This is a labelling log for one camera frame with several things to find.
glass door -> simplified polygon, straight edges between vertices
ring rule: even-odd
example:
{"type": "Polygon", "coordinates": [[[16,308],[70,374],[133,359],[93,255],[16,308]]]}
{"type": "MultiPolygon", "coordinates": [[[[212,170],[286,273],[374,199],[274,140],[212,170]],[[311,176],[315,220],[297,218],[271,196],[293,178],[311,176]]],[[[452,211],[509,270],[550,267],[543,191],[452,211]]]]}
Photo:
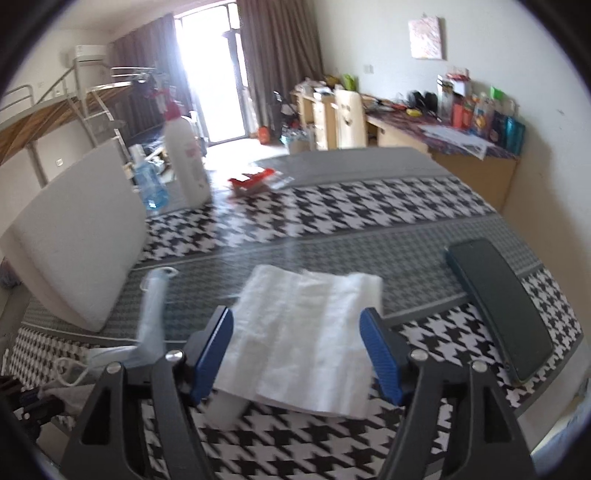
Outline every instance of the glass door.
{"type": "Polygon", "coordinates": [[[246,72],[235,3],[181,17],[183,63],[201,103],[210,145],[245,138],[246,72]]]}

screw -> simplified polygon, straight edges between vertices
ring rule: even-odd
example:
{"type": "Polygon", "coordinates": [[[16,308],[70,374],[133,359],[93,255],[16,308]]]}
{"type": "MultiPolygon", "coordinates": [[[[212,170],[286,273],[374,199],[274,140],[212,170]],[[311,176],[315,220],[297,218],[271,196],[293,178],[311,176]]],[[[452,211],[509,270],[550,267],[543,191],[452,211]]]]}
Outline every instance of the screw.
{"type": "Polygon", "coordinates": [[[410,358],[417,362],[424,362],[427,360],[427,358],[429,358],[429,354],[425,350],[417,348],[416,350],[410,352],[410,358]]]}
{"type": "Polygon", "coordinates": [[[486,366],[486,364],[484,362],[481,362],[480,360],[476,360],[475,362],[472,362],[472,368],[480,374],[483,374],[484,372],[486,372],[488,370],[488,367],[486,366]]]}
{"type": "Polygon", "coordinates": [[[167,361],[176,364],[184,358],[184,353],[182,350],[174,349],[166,352],[166,355],[164,356],[166,357],[167,361]]]}
{"type": "Polygon", "coordinates": [[[121,370],[121,364],[119,362],[111,362],[107,365],[107,373],[110,373],[111,375],[119,372],[119,370],[121,370]]]}

smartphone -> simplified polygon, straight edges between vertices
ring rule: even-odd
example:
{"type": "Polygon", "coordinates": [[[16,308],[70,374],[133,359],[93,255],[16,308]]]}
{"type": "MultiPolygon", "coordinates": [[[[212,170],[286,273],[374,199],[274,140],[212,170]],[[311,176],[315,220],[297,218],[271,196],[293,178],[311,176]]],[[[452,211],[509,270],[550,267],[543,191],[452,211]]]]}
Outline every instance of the smartphone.
{"type": "Polygon", "coordinates": [[[527,382],[554,345],[519,278],[485,238],[450,245],[446,260],[488,327],[511,381],[527,382]]]}

red bottle cap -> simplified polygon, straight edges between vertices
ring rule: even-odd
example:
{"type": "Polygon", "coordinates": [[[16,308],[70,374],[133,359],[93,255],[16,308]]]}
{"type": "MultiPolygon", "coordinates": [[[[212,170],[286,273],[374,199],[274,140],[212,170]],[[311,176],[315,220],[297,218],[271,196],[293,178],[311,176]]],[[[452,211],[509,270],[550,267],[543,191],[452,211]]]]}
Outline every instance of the red bottle cap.
{"type": "Polygon", "coordinates": [[[174,120],[175,118],[181,117],[181,109],[178,106],[177,102],[174,100],[170,100],[166,104],[166,111],[164,112],[164,119],[168,122],[170,120],[174,120]]]}

blue water bottle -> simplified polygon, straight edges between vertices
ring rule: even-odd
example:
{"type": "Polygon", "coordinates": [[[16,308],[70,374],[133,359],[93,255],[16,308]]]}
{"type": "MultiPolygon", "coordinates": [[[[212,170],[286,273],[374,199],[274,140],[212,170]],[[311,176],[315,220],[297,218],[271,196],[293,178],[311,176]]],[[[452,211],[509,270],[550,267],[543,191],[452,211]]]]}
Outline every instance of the blue water bottle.
{"type": "Polygon", "coordinates": [[[135,182],[147,211],[161,209],[168,205],[168,191],[160,180],[156,167],[144,159],[136,158],[135,182]]]}

